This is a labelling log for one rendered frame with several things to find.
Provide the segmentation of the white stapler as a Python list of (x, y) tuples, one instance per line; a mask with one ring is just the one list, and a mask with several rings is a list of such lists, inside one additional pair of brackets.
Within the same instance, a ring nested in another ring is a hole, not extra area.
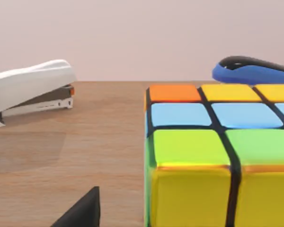
[(65, 60), (0, 73), (0, 127), (4, 118), (73, 107), (75, 73)]

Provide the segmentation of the blue and black stapler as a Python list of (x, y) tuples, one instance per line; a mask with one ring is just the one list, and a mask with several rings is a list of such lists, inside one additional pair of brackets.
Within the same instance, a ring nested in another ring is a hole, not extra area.
[(248, 56), (228, 56), (216, 64), (212, 78), (222, 83), (284, 84), (284, 65)]

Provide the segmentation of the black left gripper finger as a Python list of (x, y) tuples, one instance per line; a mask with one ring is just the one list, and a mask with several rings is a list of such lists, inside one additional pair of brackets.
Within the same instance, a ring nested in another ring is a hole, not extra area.
[(100, 187), (94, 186), (50, 227), (100, 227)]

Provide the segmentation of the multicoloured puzzle cube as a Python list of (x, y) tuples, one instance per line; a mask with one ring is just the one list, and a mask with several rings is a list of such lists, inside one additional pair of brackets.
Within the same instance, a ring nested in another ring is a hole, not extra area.
[(144, 227), (284, 227), (284, 84), (145, 92)]

